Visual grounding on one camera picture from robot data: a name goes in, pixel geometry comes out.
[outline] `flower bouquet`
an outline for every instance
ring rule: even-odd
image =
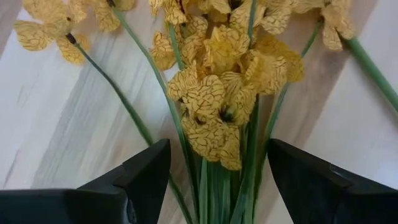
[[[121,11],[133,0],[24,0],[25,10],[42,22],[16,21],[27,50],[53,40],[71,63],[85,59],[115,90],[148,145],[145,124],[118,84],[88,54],[90,41],[73,27],[92,10],[98,27],[122,26],[148,59],[170,108],[190,178],[193,210],[188,209],[170,174],[169,185],[188,224],[253,223],[266,159],[267,142],[289,85],[304,76],[302,58],[322,32],[334,51],[351,49],[381,92],[398,111],[398,96],[354,36],[350,0],[149,0],[153,16],[164,10],[165,32],[156,32],[146,49]],[[317,14],[318,23],[301,54],[276,35],[292,14]],[[168,83],[162,71],[178,64]],[[277,95],[266,126],[259,124],[259,102]]]

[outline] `light wooden table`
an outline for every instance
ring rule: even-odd
[[[355,0],[353,9],[360,37],[377,1],[363,2]],[[382,2],[384,5],[387,2],[383,7],[388,7],[388,3],[396,5],[394,0]],[[29,19],[29,15],[21,10],[21,2],[2,0],[0,189],[78,187],[145,149],[147,146],[134,123],[98,72],[88,63],[82,67],[66,63],[55,44],[41,52],[24,50],[12,30],[16,17]],[[152,18],[146,1],[137,1],[136,8],[126,14],[126,19],[148,48],[152,45],[154,32],[163,29],[162,13],[157,19]],[[293,49],[301,51],[314,25],[310,16],[295,16],[281,38]],[[90,54],[121,85],[153,137],[172,140],[172,172],[189,201],[188,179],[175,128],[145,57],[123,30],[101,34],[96,31],[93,20],[85,21],[79,30],[90,36],[93,43]],[[348,59],[347,52],[328,52],[322,46],[322,40],[316,40],[305,57],[307,77],[289,90],[274,137],[319,153],[319,156],[324,155],[315,142],[332,138],[325,130],[337,118],[324,115],[325,108],[331,102],[329,97],[335,95],[334,87],[340,82],[340,74],[345,71]],[[170,79],[175,71],[173,68],[165,72],[166,79]],[[265,109],[269,109],[271,99],[264,98]],[[339,100],[341,97],[336,96],[335,101]],[[265,109],[263,120],[267,119]],[[323,130],[323,135],[314,134],[315,129],[317,133]],[[344,157],[344,152],[339,153],[341,156],[336,161]],[[257,222],[291,223],[269,166],[264,167],[264,175]],[[169,189],[160,220],[160,223],[185,223]]]

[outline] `wooden surface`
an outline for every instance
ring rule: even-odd
[[[359,33],[375,2],[355,1],[353,17]],[[19,45],[11,29],[20,8],[20,1],[0,2],[0,189],[78,187],[145,149],[127,111],[90,64],[79,67],[66,63],[55,44],[41,52],[28,52]],[[21,10],[18,18],[29,16]],[[151,18],[146,1],[137,1],[126,19],[148,48],[153,33],[163,26],[162,14]],[[297,16],[282,38],[300,51],[313,25],[310,16]],[[145,57],[121,29],[102,34],[96,31],[95,21],[90,20],[80,24],[78,31],[91,37],[90,54],[121,85],[154,139],[172,140],[172,173],[186,201],[190,201],[171,115]],[[347,53],[327,52],[317,39],[305,58],[305,81],[292,85],[287,94],[275,137],[296,146],[305,145],[347,59]],[[166,79],[174,71],[175,68],[165,72]],[[269,107],[269,100],[266,98],[265,107]],[[266,114],[264,111],[263,120],[267,119]],[[269,166],[264,170],[262,203],[257,207],[256,220],[288,223],[283,202],[274,203],[278,193],[272,185]],[[169,189],[160,220],[159,223],[185,223]]]

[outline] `black object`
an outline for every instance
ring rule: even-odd
[[[78,189],[0,191],[0,223],[156,224],[169,169],[163,139]]]
[[[271,139],[272,175],[295,224],[396,224],[398,191]]]

